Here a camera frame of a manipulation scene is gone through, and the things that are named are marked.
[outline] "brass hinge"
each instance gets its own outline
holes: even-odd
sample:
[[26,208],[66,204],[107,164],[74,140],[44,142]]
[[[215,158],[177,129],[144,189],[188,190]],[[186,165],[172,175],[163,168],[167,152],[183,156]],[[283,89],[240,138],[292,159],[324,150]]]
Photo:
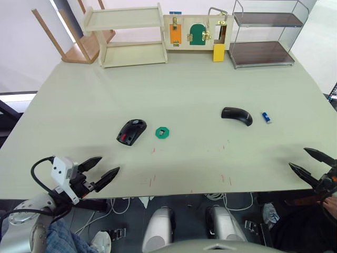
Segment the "brass hinge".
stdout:
[[187,41],[189,41],[189,42],[193,41],[193,34],[187,35]]

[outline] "black pants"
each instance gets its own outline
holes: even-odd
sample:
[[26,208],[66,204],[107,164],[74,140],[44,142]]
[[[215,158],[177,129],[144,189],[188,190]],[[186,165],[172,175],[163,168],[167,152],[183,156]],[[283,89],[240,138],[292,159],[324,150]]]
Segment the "black pants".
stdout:
[[274,248],[299,253],[336,252],[337,228],[319,205],[300,208],[281,219],[271,229]]

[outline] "white tabletop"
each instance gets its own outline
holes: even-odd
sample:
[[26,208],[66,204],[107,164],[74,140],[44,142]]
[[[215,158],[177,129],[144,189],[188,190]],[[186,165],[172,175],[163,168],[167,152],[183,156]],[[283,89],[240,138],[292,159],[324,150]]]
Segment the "white tabletop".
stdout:
[[[235,70],[228,55],[219,63],[211,53],[168,57],[111,69],[60,63],[0,149],[0,198],[42,192],[30,168],[50,155],[103,156],[89,182],[121,167],[90,198],[307,189],[288,162],[317,178],[329,170],[303,148],[337,157],[337,114],[301,64]],[[247,110],[253,124],[221,119],[226,106]],[[116,141],[130,119],[147,123],[131,147]],[[170,136],[158,139],[158,127]],[[51,168],[36,172],[52,188]]]

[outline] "black computer mouse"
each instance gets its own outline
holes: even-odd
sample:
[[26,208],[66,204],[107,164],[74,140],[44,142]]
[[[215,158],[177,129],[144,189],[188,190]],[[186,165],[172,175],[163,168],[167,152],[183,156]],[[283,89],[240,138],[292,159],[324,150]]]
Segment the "black computer mouse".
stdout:
[[225,107],[221,112],[221,118],[223,119],[235,119],[240,120],[249,127],[253,123],[253,118],[244,109],[235,107]]
[[146,123],[144,120],[129,120],[118,134],[117,141],[132,146],[145,129]]

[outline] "metal shelf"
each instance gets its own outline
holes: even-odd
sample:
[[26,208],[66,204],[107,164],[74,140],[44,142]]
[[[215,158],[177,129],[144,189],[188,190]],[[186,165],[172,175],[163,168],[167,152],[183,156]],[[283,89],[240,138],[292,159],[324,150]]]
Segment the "metal shelf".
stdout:
[[231,43],[234,67],[293,65],[294,59],[278,41]]
[[234,12],[238,26],[243,27],[302,27],[292,13]]

